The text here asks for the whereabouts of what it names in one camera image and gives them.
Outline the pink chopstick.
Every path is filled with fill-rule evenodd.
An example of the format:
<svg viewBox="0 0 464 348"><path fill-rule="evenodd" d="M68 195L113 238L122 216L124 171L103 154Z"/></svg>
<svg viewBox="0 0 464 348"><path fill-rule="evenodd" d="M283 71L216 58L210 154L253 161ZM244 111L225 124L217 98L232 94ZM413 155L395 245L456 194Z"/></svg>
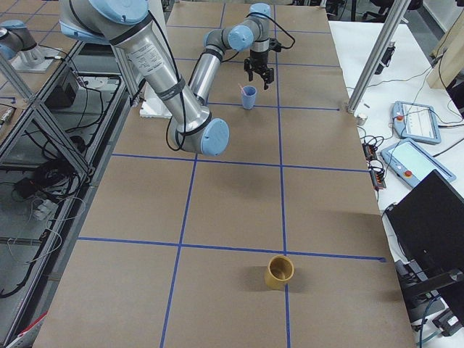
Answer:
<svg viewBox="0 0 464 348"><path fill-rule="evenodd" d="M241 93L242 93L244 96L246 96L247 93L246 93L246 91L244 90L244 87L243 87L240 83L238 83L238 86L239 86L239 88L240 88L240 90L241 90Z"/></svg>

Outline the blue cup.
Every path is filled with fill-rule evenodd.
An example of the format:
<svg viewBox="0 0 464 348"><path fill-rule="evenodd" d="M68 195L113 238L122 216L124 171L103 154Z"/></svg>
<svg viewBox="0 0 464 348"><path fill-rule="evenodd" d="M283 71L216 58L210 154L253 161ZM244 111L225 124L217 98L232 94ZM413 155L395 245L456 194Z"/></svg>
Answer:
<svg viewBox="0 0 464 348"><path fill-rule="evenodd" d="M246 91L246 96L241 94L241 103L242 107L247 110L251 110L255 106L256 98L257 98L257 89L254 86L244 86L244 90Z"/></svg>

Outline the small metal tin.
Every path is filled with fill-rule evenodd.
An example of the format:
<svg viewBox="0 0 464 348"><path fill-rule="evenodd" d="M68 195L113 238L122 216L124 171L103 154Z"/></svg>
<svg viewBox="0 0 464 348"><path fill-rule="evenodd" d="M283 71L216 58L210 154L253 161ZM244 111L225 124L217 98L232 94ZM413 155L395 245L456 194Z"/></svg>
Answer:
<svg viewBox="0 0 464 348"><path fill-rule="evenodd" d="M363 113L358 114L356 116L357 125L363 126L366 123L367 119L368 119L367 115L365 115Z"/></svg>

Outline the orange black power strip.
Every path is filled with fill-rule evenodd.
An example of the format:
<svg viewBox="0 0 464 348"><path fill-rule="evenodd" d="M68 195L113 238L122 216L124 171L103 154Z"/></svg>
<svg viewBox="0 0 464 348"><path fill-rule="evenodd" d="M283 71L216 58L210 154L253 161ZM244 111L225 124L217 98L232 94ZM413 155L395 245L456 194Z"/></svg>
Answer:
<svg viewBox="0 0 464 348"><path fill-rule="evenodd" d="M362 150L365 155L365 160L368 166L368 172L375 191L380 191L386 188L385 184L385 168L383 163L377 156L376 147L372 144L362 143Z"/></svg>

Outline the teach pendant far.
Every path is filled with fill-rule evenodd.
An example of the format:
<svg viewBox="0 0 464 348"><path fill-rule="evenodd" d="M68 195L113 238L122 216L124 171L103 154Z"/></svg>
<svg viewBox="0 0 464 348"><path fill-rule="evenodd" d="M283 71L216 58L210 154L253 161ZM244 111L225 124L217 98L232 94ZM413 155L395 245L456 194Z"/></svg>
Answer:
<svg viewBox="0 0 464 348"><path fill-rule="evenodd" d="M442 141L432 106L395 101L391 109L391 121L400 138L411 138L425 144L440 144Z"/></svg>

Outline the teach pendant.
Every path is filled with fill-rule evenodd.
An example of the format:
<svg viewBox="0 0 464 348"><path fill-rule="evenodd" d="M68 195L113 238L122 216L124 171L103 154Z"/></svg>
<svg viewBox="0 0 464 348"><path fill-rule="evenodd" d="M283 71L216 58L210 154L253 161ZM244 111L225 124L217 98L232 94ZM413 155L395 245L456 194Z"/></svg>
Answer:
<svg viewBox="0 0 464 348"><path fill-rule="evenodd" d="M432 106L395 101L391 109L391 121L400 138L411 138L425 144L440 144L442 141Z"/></svg>
<svg viewBox="0 0 464 348"><path fill-rule="evenodd" d="M437 170L448 182L456 179L454 173L409 138L383 149L381 157L411 188L416 187L433 170Z"/></svg>

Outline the teach pendant near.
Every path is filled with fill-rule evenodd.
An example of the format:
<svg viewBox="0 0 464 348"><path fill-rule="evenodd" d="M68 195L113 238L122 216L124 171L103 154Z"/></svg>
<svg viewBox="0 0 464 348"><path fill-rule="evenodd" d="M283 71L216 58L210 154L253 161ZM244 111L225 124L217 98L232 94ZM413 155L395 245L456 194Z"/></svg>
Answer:
<svg viewBox="0 0 464 348"><path fill-rule="evenodd" d="M409 138L383 149L381 157L411 188L416 187L433 170L437 170L448 182L456 179L454 173Z"/></svg>

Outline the brown paper table cover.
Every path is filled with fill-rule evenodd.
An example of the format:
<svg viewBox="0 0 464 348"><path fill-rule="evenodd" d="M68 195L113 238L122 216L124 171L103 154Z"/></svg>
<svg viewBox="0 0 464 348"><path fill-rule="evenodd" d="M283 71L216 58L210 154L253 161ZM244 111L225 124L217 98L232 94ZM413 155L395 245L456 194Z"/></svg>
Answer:
<svg viewBox="0 0 464 348"><path fill-rule="evenodd" d="M245 110L243 60L209 107L219 157L172 152L167 123L125 121L37 347L413 347L322 9L276 6L293 49ZM276 255L294 263L265 285Z"/></svg>

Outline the black laptop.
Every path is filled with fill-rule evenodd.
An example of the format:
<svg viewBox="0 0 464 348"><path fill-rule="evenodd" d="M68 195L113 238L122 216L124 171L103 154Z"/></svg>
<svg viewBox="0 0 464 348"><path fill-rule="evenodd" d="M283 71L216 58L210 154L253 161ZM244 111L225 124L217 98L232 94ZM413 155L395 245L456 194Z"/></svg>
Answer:
<svg viewBox="0 0 464 348"><path fill-rule="evenodd" d="M399 244L418 264L418 282L403 288L405 299L438 291L463 320L463 198L431 171L386 212Z"/></svg>

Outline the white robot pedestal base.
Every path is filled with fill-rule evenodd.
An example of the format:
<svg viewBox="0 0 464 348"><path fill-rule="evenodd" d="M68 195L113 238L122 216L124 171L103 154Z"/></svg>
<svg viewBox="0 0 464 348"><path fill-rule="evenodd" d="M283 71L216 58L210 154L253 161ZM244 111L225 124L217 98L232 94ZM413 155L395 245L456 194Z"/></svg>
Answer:
<svg viewBox="0 0 464 348"><path fill-rule="evenodd" d="M155 24L152 25L152 29L155 33L155 36L160 40L162 47L167 51L167 45L162 38L162 33L167 37L166 33L166 22L165 14L162 6L162 0L149 0L149 11L154 15L161 29L159 29ZM146 83L144 90L144 101L141 106L140 115L142 117L155 117L155 118L166 118L171 117L171 113L167 107L162 103L158 98L153 88Z"/></svg>

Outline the aluminium frame post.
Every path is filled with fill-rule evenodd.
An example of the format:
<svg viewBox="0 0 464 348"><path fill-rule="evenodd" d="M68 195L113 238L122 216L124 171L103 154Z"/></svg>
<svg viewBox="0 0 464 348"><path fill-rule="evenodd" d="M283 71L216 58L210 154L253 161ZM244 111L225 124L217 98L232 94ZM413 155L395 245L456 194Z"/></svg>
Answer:
<svg viewBox="0 0 464 348"><path fill-rule="evenodd" d="M378 67L379 62L383 54L385 53L387 46L394 35L401 19L410 4L407 0L396 0L392 4L392 7L387 15L387 18L381 28L381 31L376 39L376 42L370 52L367 62L360 74L360 77L354 87L352 95L347 103L347 111L350 114L354 114L357 109L361 98L363 97L371 78L374 76L374 72Z"/></svg>

